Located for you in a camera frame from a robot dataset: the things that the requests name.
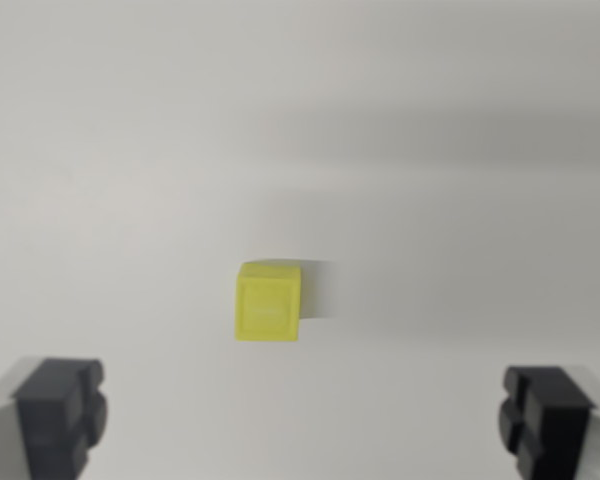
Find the black grey gripper right finger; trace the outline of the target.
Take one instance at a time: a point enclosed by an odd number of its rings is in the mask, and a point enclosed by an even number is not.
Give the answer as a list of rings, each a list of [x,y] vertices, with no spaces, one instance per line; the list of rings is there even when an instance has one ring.
[[[525,480],[600,479],[600,380],[582,366],[509,366],[498,411]]]

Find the black grey gripper left finger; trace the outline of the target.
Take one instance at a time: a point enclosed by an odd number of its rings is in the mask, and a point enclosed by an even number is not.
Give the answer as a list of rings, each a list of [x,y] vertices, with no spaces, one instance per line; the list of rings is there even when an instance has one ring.
[[[78,479],[106,430],[98,359],[24,357],[0,377],[0,479]]]

